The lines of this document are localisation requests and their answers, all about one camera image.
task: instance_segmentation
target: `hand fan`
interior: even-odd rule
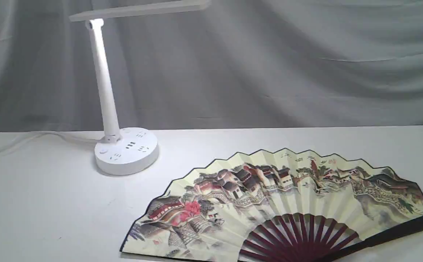
[[[423,192],[389,167],[288,149],[171,182],[122,252],[192,261],[333,261],[423,230]]]

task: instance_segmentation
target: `white cable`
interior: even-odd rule
[[[25,137],[25,135],[16,136],[14,139],[12,139],[12,141],[9,144],[0,147],[0,153],[15,147],[16,145],[20,143],[24,143],[24,142],[27,143],[33,139],[40,138],[45,135],[56,135],[68,142],[96,144],[102,141],[101,139],[85,139],[85,138],[73,136],[71,134],[58,132],[58,131],[32,131],[32,132],[25,132],[24,134],[35,134],[35,135],[30,137]]]

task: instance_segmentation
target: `round lamp base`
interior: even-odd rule
[[[120,130],[116,143],[97,143],[95,159],[107,174],[135,174],[156,161],[160,153],[157,137],[147,129],[129,127]]]

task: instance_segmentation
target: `paper fan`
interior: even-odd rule
[[[122,252],[192,261],[333,261],[423,230],[423,192],[389,167],[288,149],[171,182]]]

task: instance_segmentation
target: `gray fabric backdrop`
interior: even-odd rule
[[[423,0],[212,0],[105,20],[120,125],[423,124]],[[68,16],[158,0],[0,0],[0,131],[100,130],[90,41]]]

